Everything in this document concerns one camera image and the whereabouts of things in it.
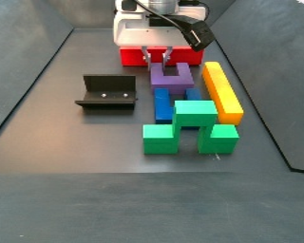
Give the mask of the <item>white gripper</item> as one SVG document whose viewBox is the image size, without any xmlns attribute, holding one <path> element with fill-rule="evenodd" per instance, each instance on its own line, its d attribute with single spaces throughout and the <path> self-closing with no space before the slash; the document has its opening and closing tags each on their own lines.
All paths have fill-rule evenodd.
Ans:
<svg viewBox="0 0 304 243">
<path fill-rule="evenodd" d="M 147 47 L 166 47 L 163 70 L 172 47 L 208 45 L 207 7 L 192 0 L 115 0 L 114 42 L 142 47 L 143 60 L 151 70 Z"/>
</svg>

